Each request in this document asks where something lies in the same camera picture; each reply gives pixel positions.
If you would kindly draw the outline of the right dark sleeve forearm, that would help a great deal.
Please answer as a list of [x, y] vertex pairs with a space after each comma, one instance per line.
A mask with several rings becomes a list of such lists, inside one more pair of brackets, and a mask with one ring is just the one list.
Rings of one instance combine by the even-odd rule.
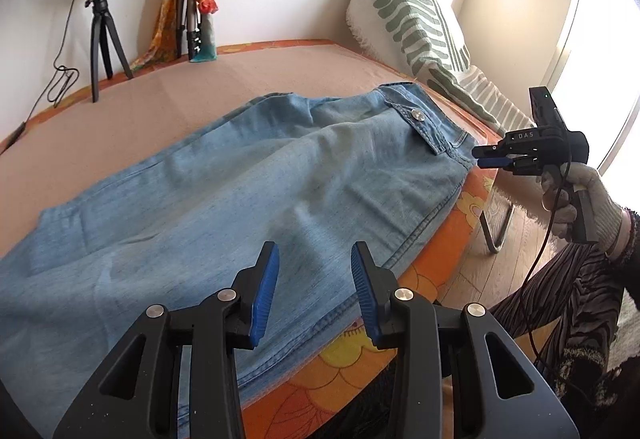
[[637, 266], [639, 263], [639, 214], [623, 209], [623, 220], [618, 233], [616, 263], [620, 267]]

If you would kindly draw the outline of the right white gloved hand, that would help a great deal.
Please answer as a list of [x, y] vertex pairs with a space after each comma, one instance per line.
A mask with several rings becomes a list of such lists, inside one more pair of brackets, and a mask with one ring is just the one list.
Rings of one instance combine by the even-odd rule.
[[[594, 168], [580, 163], [570, 165], [563, 164], [560, 168], [561, 176], [572, 185], [577, 186], [580, 192], [586, 192], [593, 216], [594, 230], [597, 234], [597, 244], [600, 251], [609, 259], [617, 258], [620, 251], [617, 249], [618, 233], [623, 220], [623, 207], [615, 203], [603, 185], [601, 176]], [[542, 174], [542, 206], [548, 212], [552, 211], [555, 196], [559, 187], [552, 175], [548, 172]], [[570, 199], [565, 191], [560, 193], [560, 199], [556, 205], [556, 212], [552, 223], [552, 233], [555, 237], [567, 240], [570, 237], [570, 228], [577, 220], [578, 211], [570, 204]]]

